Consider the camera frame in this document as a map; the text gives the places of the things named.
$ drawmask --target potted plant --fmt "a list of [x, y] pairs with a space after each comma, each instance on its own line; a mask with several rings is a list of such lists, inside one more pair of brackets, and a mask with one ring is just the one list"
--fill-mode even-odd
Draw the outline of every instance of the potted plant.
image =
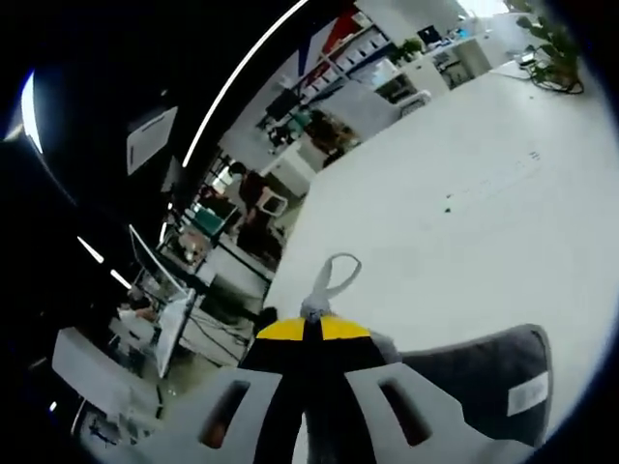
[[[510, 0], [513, 10], [533, 13], [525, 0]], [[550, 21], [543, 15], [533, 23], [528, 16], [521, 16], [516, 24], [544, 43], [529, 45], [526, 50], [534, 53], [535, 64], [529, 69], [536, 85], [567, 94], [580, 94], [584, 86], [578, 75], [578, 48], [565, 25]]]
[[422, 56], [422, 50], [424, 49], [424, 46], [422, 45], [422, 41], [416, 38], [412, 38], [404, 41], [401, 49], [406, 55], [411, 57], [412, 61], [413, 59], [417, 59]]
[[401, 48], [396, 48], [394, 51], [392, 51], [389, 54], [389, 59], [395, 65], [398, 65], [398, 66], [406, 65], [406, 60], [404, 58], [404, 52], [402, 51]]

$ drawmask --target computer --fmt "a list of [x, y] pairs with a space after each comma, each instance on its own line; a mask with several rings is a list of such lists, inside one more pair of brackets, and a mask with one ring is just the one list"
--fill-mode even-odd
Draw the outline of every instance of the computer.
[[191, 290], [188, 295], [180, 296], [168, 303], [160, 315], [159, 325], [162, 332], [155, 346], [155, 360], [160, 378], [167, 374], [172, 353], [187, 325], [195, 299], [196, 293]]
[[421, 31], [418, 31], [417, 35], [426, 45], [436, 44], [442, 40], [441, 35], [434, 26], [428, 26]]

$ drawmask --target fluorescent light strip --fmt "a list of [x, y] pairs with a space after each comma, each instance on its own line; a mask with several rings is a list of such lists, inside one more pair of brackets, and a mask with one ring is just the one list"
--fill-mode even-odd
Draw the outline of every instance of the fluorescent light strip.
[[19, 123], [13, 130], [11, 130], [6, 137], [4, 137], [4, 141], [8, 142], [11, 140], [15, 140], [23, 131], [23, 124]]
[[122, 283], [127, 290], [132, 289], [132, 285], [128, 283], [120, 274], [118, 274], [115, 269], [112, 269], [109, 273], [112, 277]]
[[163, 243], [163, 239], [165, 239], [165, 229], [167, 227], [167, 222], [164, 222], [162, 224], [162, 231], [159, 234], [159, 244], [161, 245]]
[[95, 260], [99, 264], [101, 264], [104, 261], [103, 257], [99, 253], [97, 253], [97, 251], [94, 248], [88, 245], [84, 239], [82, 239], [81, 237], [77, 237], [77, 239], [82, 244], [82, 246], [86, 248], [86, 250], [88, 250], [88, 252], [92, 255], [93, 258], [95, 258]]
[[32, 71], [26, 85], [21, 91], [21, 119], [23, 120], [26, 135], [32, 138], [39, 153], [43, 154], [39, 131], [37, 130], [37, 119], [35, 118], [35, 72]]
[[190, 149], [187, 151], [187, 154], [185, 155], [185, 159], [183, 159], [183, 167], [187, 167], [187, 165], [189, 164], [190, 159], [192, 158], [192, 155], [193, 155], [193, 150], [195, 150], [195, 146], [197, 145], [197, 141], [202, 136], [202, 133], [204, 132], [204, 128], [206, 128], [206, 125], [211, 120], [211, 116], [213, 116], [213, 113], [215, 112], [217, 107], [220, 105], [221, 100], [223, 99], [223, 96], [225, 95], [225, 93], [228, 91], [228, 89], [232, 85], [232, 82], [234, 82], [234, 80], [239, 76], [239, 74], [241, 73], [245, 65], [249, 62], [251, 57], [255, 55], [256, 51], [258, 51], [258, 49], [262, 45], [264, 45], [265, 42], [267, 42], [267, 40], [275, 33], [275, 31], [277, 31], [280, 28], [282, 24], [284, 24], [292, 15], [297, 13], [297, 11], [301, 9], [301, 7], [303, 7], [306, 3], [308, 3], [308, 1], [309, 0], [300, 0], [290, 10], [284, 13], [280, 17], [280, 19], [275, 21], [275, 23], [267, 30], [267, 32], [264, 33], [264, 35], [258, 40], [258, 42], [256, 42], [253, 45], [253, 47], [250, 49], [248, 54], [245, 55], [245, 58], [241, 60], [241, 63], [239, 63], [239, 65], [232, 72], [228, 80], [226, 80], [225, 84], [223, 84], [223, 87], [221, 87], [220, 92], [213, 100], [213, 104], [211, 104], [211, 107], [206, 113], [206, 116], [204, 116], [204, 120], [202, 121], [202, 124], [200, 124], [200, 127], [198, 128], [197, 133], [195, 134], [195, 137], [193, 138], [192, 145], [190, 145]]

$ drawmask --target ceiling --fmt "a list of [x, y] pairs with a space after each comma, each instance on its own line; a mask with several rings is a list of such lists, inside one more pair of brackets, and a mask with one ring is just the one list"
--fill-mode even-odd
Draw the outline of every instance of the ceiling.
[[[19, 114], [21, 87], [35, 70], [44, 147], [40, 158], [25, 136], [0, 144], [0, 185], [10, 200], [3, 233], [10, 310], [3, 329], [21, 365], [50, 357], [60, 327], [105, 336], [125, 293], [109, 271], [127, 279], [137, 272], [127, 225], [157, 240], [171, 157], [183, 159], [223, 83], [293, 3], [175, 0], [36, 12], [19, 4], [0, 32], [6, 80], [0, 132]], [[195, 193], [218, 140], [255, 92], [302, 38], [350, 3], [309, 2], [255, 54], [203, 133], [179, 201]], [[128, 124], [159, 106], [179, 107], [168, 144], [128, 178]], [[102, 265], [78, 235], [104, 256]]]

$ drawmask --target office desk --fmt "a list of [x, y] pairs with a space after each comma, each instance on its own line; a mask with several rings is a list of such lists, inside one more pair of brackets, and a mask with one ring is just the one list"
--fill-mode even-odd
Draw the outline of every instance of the office desk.
[[447, 82], [434, 65], [434, 58], [452, 51], [472, 78], [477, 78], [509, 60], [507, 53], [490, 32], [478, 34], [445, 46], [439, 46], [423, 57], [402, 67], [400, 71], [408, 77], [418, 91], [427, 90], [436, 99], [450, 92]]
[[196, 275], [207, 285], [216, 278], [218, 283], [235, 293], [262, 300], [274, 273], [222, 234], [218, 244], [207, 253]]
[[183, 331], [181, 346], [221, 365], [237, 365], [247, 347], [232, 334], [250, 339], [252, 323], [245, 321], [241, 328], [232, 328], [196, 307]]
[[[363, 269], [333, 310], [400, 351], [539, 324], [553, 362], [552, 430], [615, 327], [618, 201], [602, 103], [488, 73], [316, 176], [265, 305], [297, 315], [324, 261], [349, 251]], [[351, 268], [336, 265], [333, 282]]]

